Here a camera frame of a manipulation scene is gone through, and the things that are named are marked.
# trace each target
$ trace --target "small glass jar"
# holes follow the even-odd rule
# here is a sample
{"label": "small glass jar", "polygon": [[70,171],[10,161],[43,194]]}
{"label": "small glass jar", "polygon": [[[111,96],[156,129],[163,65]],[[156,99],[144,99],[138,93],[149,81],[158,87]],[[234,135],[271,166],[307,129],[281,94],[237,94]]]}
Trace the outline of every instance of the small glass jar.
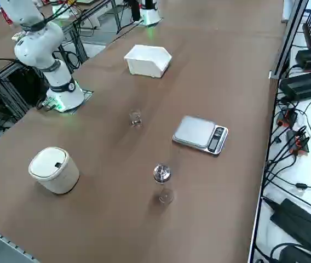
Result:
{"label": "small glass jar", "polygon": [[160,186],[159,200],[164,204],[170,204],[174,199],[174,192],[171,189],[171,170],[168,166],[159,164],[153,171],[154,179]]}
{"label": "small glass jar", "polygon": [[141,119],[141,111],[140,110],[131,110],[129,113],[130,122],[132,126],[141,126],[142,119]]}

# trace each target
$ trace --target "white device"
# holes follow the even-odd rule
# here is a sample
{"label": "white device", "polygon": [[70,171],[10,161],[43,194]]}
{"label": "white device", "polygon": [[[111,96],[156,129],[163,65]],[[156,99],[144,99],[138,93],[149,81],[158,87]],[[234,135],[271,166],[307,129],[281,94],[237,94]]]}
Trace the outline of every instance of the white device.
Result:
{"label": "white device", "polygon": [[172,140],[212,155],[218,155],[227,135],[228,129],[214,122],[184,116]]}
{"label": "white device", "polygon": [[163,47],[134,45],[125,55],[131,74],[161,78],[168,68],[172,56]]}
{"label": "white device", "polygon": [[142,0],[142,8],[140,9],[140,15],[143,22],[142,25],[149,26],[154,25],[161,21],[159,16],[158,6],[156,0]]}
{"label": "white device", "polygon": [[84,101],[83,91],[66,64],[52,56],[63,42],[60,26],[46,21],[31,0],[0,0],[0,5],[13,23],[20,24],[26,32],[17,42],[14,53],[23,64],[43,72],[50,84],[47,96],[60,103],[55,109],[64,112],[79,106]]}
{"label": "white device", "polygon": [[80,176],[68,152],[58,147],[39,152],[30,162],[29,174],[46,189],[58,194],[69,192]]}

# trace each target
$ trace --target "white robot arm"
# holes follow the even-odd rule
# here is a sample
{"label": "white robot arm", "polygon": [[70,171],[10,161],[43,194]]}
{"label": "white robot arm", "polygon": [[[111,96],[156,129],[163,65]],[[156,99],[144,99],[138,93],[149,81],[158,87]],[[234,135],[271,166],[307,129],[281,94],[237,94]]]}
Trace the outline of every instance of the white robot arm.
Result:
{"label": "white robot arm", "polygon": [[84,101],[83,91],[66,64],[52,56],[64,39],[60,26],[46,21],[31,0],[0,0],[0,5],[9,18],[26,31],[14,53],[23,64],[43,72],[50,84],[47,96],[55,100],[56,110],[64,112],[79,106]]}

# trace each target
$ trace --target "gray floor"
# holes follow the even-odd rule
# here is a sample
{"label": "gray floor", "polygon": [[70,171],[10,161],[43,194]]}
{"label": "gray floor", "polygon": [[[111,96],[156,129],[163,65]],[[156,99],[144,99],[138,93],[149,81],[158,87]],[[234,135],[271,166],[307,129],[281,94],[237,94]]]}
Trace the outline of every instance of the gray floor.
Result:
{"label": "gray floor", "polygon": [[[122,7],[119,8],[119,17],[122,15]],[[86,50],[88,57],[92,58],[102,51],[106,45],[116,38],[117,26],[111,11],[99,18],[101,27],[94,30],[82,30],[82,41]],[[127,25],[131,21],[131,10],[125,9],[122,17],[122,26]],[[73,44],[68,44],[65,46],[66,50],[75,52],[75,47]],[[32,262],[24,254],[20,253],[20,248],[14,249],[16,247],[13,243],[6,244],[0,240],[0,263],[27,263]]]}

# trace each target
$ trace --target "brown work table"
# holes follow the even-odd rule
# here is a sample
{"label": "brown work table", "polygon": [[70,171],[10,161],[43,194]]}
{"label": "brown work table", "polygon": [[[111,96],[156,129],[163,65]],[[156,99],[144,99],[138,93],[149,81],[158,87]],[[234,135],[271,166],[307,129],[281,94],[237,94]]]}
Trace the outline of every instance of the brown work table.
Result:
{"label": "brown work table", "polygon": [[[136,28],[74,73],[92,98],[73,116],[30,110],[0,138],[0,233],[41,262],[246,262],[267,147],[268,71],[282,1],[162,1],[164,20]],[[133,76],[134,44],[165,47],[162,79]],[[129,125],[141,110],[143,126]],[[171,137],[184,115],[229,129],[217,158]],[[41,149],[66,149],[81,175],[57,196],[28,174]],[[175,199],[154,198],[170,166]]]}

